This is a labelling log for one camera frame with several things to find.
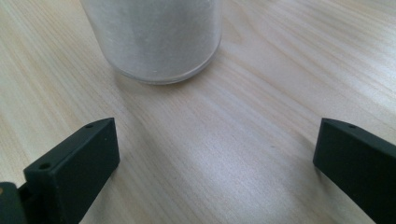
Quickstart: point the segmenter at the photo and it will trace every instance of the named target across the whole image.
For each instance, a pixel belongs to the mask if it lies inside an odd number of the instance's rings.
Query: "cylindrical container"
[[[221,37],[220,0],[80,0],[106,59],[151,84],[192,77]]]

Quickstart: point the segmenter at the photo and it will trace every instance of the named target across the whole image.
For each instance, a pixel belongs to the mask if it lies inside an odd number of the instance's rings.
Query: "screw hole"
[[[38,167],[38,169],[40,169],[40,170],[47,170],[48,168],[50,168],[49,163],[43,163]]]

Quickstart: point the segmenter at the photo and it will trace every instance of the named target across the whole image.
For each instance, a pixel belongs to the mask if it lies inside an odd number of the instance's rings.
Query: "table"
[[[219,52],[150,86],[78,0],[0,3],[0,181],[114,117],[120,166],[81,223],[372,223],[312,163],[321,118],[396,144],[396,1],[224,0]]]

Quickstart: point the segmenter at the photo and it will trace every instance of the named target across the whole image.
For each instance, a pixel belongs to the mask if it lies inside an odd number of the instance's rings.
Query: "wood grain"
[[[137,83],[78,0],[0,3],[0,181],[114,117],[121,164],[82,223],[373,223],[312,164],[320,119],[396,144],[396,2],[224,0],[204,72]]]

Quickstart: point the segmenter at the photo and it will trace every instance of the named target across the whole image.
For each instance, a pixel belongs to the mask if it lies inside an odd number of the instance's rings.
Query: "wooden table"
[[[320,119],[396,144],[396,1],[224,0],[212,64],[150,86],[78,0],[0,3],[0,181],[114,117],[121,163],[82,223],[372,223],[312,158]]]

